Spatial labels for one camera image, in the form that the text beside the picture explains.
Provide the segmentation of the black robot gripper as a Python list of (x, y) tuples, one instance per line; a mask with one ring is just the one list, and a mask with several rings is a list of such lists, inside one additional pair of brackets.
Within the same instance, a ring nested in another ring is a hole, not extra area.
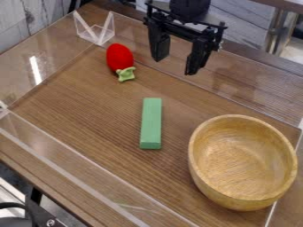
[[(212, 27), (215, 32), (213, 50), (221, 48), (223, 34), (227, 30), (225, 23), (208, 12), (211, 0), (169, 0), (168, 3), (158, 0), (145, 0), (146, 15), (152, 11), (165, 13), (171, 21), (177, 20), (181, 24), (192, 23)], [(150, 46), (150, 56), (156, 62), (161, 61), (169, 54), (171, 37), (153, 21), (148, 24), (148, 37)], [(193, 41), (192, 52), (185, 61), (185, 75), (195, 75), (204, 67), (212, 52), (212, 44), (208, 40), (197, 38)]]

